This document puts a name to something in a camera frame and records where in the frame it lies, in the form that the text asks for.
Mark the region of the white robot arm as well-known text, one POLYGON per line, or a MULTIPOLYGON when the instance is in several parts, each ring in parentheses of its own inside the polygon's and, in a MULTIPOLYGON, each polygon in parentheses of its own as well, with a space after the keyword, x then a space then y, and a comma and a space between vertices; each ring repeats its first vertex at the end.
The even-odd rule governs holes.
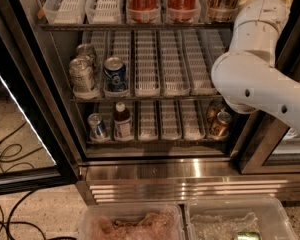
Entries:
POLYGON ((229 50, 211 69, 235 112, 264 111, 300 134, 300 82, 275 68, 275 48, 293 0, 247 0, 239 7, 229 50))

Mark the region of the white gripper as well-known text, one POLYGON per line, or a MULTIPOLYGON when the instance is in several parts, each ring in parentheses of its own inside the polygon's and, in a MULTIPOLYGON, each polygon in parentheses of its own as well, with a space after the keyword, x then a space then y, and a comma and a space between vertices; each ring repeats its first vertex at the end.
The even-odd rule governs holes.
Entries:
POLYGON ((271 25, 281 33, 288 21, 293 0, 239 0, 240 8, 234 28, 249 22, 271 25))

